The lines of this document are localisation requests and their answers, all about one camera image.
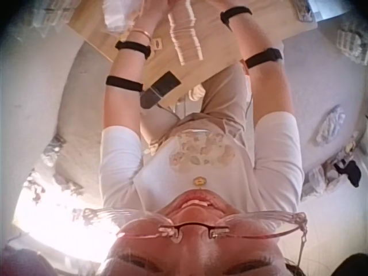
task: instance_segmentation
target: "wall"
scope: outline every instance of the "wall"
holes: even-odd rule
[[[1,46],[1,245],[22,187],[52,139],[59,106],[83,40],[69,27],[43,39],[35,29],[19,41],[9,35]]]

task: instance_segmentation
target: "black wristband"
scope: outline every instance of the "black wristband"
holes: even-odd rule
[[[132,41],[125,41],[125,42],[118,41],[115,45],[115,48],[117,48],[118,50],[130,49],[130,50],[134,50],[134,51],[137,51],[137,52],[141,52],[142,54],[144,54],[146,60],[151,55],[151,47],[150,46],[145,46],[143,44],[140,44],[140,43],[137,43],[137,42],[132,42]]]
[[[250,15],[253,15],[251,10],[244,6],[238,6],[238,7],[232,7],[231,9],[228,9],[227,11],[224,11],[220,14],[221,21],[230,29],[230,18],[237,16],[241,13],[249,13]]]
[[[106,80],[106,85],[114,86],[122,89],[127,89],[130,91],[142,92],[143,85],[139,82],[133,82],[129,79],[119,78],[117,76],[108,76]]]
[[[276,62],[282,59],[282,55],[279,49],[268,48],[262,53],[258,53],[246,60],[248,69],[260,65],[265,62]]]

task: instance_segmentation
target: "eyeglasses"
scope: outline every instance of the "eyeglasses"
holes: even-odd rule
[[[181,229],[196,225],[207,228],[208,239],[275,239],[298,230],[302,231],[301,247],[297,266],[299,267],[308,229],[305,213],[280,211],[241,213],[227,216],[216,225],[188,222],[175,225],[169,218],[157,213],[130,209],[85,209],[81,219],[89,227],[102,227],[118,238],[155,239],[169,238],[180,243]]]

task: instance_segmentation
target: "small pendant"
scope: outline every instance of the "small pendant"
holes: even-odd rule
[[[205,186],[206,184],[207,184],[207,179],[204,177],[196,177],[193,180],[193,185],[197,187],[202,187],[202,186]]]

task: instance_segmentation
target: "woman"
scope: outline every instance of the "woman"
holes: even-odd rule
[[[110,79],[106,87],[103,204],[130,210],[115,212],[120,234],[102,275],[290,275],[272,238],[301,229],[305,239],[304,214],[291,214],[304,174],[281,55],[252,19],[246,0],[207,1],[224,12],[221,18],[250,67],[255,167],[244,141],[241,64],[203,83],[201,113],[179,120],[158,106],[141,112],[133,90],[139,90],[144,47],[175,4],[145,1],[127,38],[141,47],[133,43],[120,50],[110,72],[119,82]],[[159,145],[145,166],[141,135]]]

